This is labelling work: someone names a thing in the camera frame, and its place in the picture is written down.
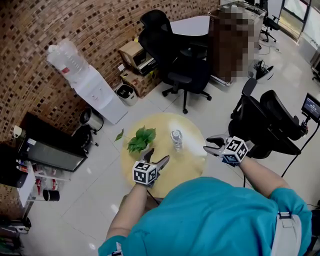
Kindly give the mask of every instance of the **trash can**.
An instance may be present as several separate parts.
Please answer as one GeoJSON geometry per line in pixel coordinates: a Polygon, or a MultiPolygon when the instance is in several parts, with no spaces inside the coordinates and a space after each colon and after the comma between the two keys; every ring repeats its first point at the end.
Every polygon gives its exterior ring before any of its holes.
{"type": "Polygon", "coordinates": [[[135,89],[133,89],[131,86],[127,84],[121,85],[116,90],[116,95],[118,95],[119,98],[129,106],[133,106],[138,101],[135,89]]]}
{"type": "Polygon", "coordinates": [[[82,126],[89,125],[91,130],[98,132],[104,125],[104,119],[95,114],[90,107],[87,107],[80,115],[79,122],[82,126]]]}

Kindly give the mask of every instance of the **person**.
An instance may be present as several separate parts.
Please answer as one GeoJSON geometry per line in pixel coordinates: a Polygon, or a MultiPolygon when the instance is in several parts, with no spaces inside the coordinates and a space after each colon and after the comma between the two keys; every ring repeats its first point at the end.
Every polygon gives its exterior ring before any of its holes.
{"type": "Polygon", "coordinates": [[[136,184],[120,206],[99,256],[270,256],[278,212],[298,215],[302,256],[311,241],[306,203],[275,172],[245,157],[253,189],[213,177],[186,181],[144,214],[147,187],[136,184]]]}

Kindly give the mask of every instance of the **teal shirt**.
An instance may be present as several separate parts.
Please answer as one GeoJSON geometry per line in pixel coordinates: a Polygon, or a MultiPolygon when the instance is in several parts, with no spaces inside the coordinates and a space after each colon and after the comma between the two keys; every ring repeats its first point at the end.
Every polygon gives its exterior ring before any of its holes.
{"type": "Polygon", "coordinates": [[[312,213],[292,189],[277,188],[268,199],[249,188],[200,177],[177,186],[127,238],[111,237],[98,252],[110,255],[118,242],[124,256],[269,256],[278,212],[299,216],[302,256],[311,241],[312,213]]]}

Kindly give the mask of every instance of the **cup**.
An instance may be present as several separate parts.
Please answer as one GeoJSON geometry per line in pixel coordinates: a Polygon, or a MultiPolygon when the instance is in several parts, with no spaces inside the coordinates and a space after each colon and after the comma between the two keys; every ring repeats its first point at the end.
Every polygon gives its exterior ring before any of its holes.
{"type": "Polygon", "coordinates": [[[44,189],[42,192],[45,201],[59,201],[60,193],[57,190],[47,190],[44,189]]]}
{"type": "Polygon", "coordinates": [[[18,138],[19,136],[24,137],[25,131],[21,127],[15,125],[13,128],[13,137],[18,138]]]}

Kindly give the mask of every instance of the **brick wall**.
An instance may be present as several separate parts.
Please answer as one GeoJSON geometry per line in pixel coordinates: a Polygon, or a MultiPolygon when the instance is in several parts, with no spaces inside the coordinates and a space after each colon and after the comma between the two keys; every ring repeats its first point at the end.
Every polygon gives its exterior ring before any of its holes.
{"type": "Polygon", "coordinates": [[[111,87],[118,49],[142,30],[139,18],[163,10],[171,21],[206,14],[219,0],[0,0],[0,142],[27,111],[72,133],[86,103],[46,62],[48,45],[71,40],[111,87]]]}

